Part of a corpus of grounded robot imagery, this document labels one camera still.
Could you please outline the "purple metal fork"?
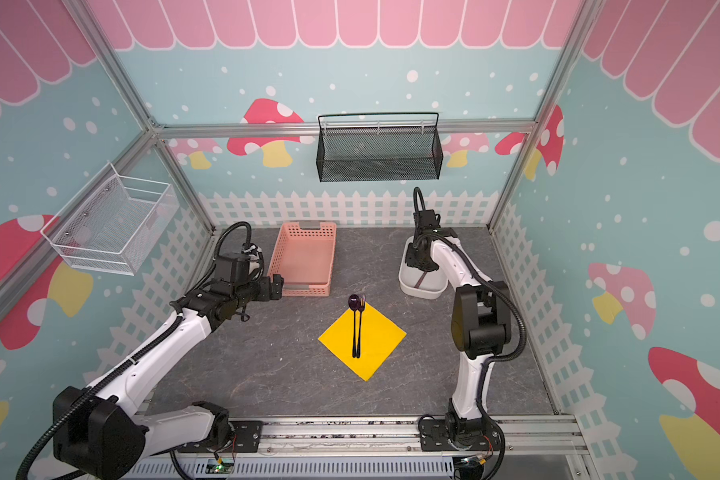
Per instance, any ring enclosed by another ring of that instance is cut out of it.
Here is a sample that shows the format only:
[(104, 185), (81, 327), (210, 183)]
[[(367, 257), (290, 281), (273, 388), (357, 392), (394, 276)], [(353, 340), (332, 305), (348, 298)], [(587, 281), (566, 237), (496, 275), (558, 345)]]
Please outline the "purple metal fork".
[(366, 296), (360, 295), (357, 301), (356, 313), (358, 314), (357, 327), (356, 327), (356, 343), (355, 343), (355, 357), (362, 357), (362, 327), (363, 327), (363, 313), (366, 308)]

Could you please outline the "purple metal spoon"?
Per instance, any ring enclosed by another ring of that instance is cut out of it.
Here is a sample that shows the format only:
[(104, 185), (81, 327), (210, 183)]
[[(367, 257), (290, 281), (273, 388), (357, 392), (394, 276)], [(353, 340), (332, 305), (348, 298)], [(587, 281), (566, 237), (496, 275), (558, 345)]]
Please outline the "purple metal spoon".
[(357, 301), (359, 299), (359, 296), (360, 296), (359, 294), (351, 294), (348, 298), (348, 307), (351, 310), (351, 312), (353, 313), (353, 325), (352, 325), (352, 327), (353, 327), (353, 329), (352, 329), (352, 332), (353, 332), (352, 357), (353, 358), (356, 358), (355, 357), (355, 343), (356, 343), (356, 332), (357, 332), (356, 327), (357, 327), (357, 320), (358, 320), (358, 314), (356, 313), (356, 309), (357, 309)]

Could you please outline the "yellow paper napkin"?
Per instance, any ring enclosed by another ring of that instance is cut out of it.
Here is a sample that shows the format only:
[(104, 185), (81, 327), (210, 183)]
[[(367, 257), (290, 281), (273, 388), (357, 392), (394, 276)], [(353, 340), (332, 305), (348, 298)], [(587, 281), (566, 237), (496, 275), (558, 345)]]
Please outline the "yellow paper napkin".
[(339, 361), (364, 381), (368, 381), (406, 337), (398, 327), (370, 303), (363, 313), (362, 357), (352, 357), (353, 313), (347, 309), (319, 337)]

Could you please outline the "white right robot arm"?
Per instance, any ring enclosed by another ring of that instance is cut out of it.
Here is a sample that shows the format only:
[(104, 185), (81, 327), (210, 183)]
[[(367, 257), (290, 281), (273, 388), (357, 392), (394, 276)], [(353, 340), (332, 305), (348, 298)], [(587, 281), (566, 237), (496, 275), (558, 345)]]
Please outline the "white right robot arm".
[(450, 331), (459, 352), (456, 387), (442, 417), (417, 422), (424, 451), (451, 450), (457, 479), (492, 479), (499, 472), (507, 441), (486, 407), (487, 387), (496, 364), (518, 358), (527, 327), (503, 281), (485, 276), (463, 250), (457, 233), (413, 190), (414, 234), (405, 244), (398, 281), (412, 297), (436, 299), (454, 291)]

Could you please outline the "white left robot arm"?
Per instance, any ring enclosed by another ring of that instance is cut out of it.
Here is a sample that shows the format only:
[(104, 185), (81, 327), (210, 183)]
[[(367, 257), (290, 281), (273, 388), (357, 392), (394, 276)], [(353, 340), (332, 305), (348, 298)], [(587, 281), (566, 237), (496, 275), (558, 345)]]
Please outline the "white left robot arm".
[(206, 273), (182, 297), (171, 302), (167, 320), (138, 349), (84, 388), (68, 387), (54, 399), (51, 426), (21, 461), (16, 476), (28, 478), (46, 447), (72, 467), (68, 478), (91, 475), (120, 479), (142, 459), (197, 444), (218, 452), (235, 439), (226, 408), (198, 401), (180, 410), (141, 417), (137, 411), (148, 393), (195, 346), (225, 321), (248, 321), (251, 302), (281, 299), (284, 280), (265, 275), (265, 260), (252, 240), (252, 227), (238, 221), (218, 241), (242, 229), (239, 252), (225, 255), (216, 247)]

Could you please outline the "white plastic tub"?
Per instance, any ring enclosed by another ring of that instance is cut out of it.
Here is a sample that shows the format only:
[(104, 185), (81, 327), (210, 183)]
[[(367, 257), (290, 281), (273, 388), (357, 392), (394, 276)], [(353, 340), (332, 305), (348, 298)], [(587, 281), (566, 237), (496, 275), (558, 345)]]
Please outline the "white plastic tub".
[(441, 271), (424, 272), (406, 264), (406, 253), (413, 237), (406, 239), (398, 271), (398, 283), (401, 291), (411, 297), (435, 300), (449, 287), (447, 277)]

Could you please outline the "pink perforated plastic basket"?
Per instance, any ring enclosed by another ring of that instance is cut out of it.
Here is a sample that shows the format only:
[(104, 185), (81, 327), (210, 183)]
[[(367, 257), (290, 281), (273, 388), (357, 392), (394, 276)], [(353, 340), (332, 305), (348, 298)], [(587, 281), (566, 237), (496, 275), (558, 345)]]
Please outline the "pink perforated plastic basket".
[(333, 222), (286, 222), (279, 231), (269, 276), (284, 280), (284, 297), (328, 297), (336, 251)]

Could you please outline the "black mesh wall basket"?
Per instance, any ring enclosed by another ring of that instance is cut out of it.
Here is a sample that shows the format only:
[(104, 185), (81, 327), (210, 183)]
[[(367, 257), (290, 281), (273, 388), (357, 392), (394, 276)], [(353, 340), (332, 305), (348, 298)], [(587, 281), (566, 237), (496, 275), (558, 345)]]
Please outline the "black mesh wall basket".
[(440, 178), (444, 152), (437, 112), (324, 114), (317, 122), (322, 182)]

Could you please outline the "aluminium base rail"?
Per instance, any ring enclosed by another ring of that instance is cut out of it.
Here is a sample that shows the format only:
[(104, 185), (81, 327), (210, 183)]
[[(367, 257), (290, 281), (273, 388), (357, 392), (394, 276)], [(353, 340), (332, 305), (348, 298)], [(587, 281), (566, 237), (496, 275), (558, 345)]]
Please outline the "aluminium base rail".
[(447, 441), (442, 421), (418, 416), (239, 419), (236, 444), (219, 453), (197, 444), (141, 461), (131, 479), (466, 479), (471, 465), (502, 463), (499, 479), (596, 479), (570, 415), (498, 415), (496, 434), (466, 450)]

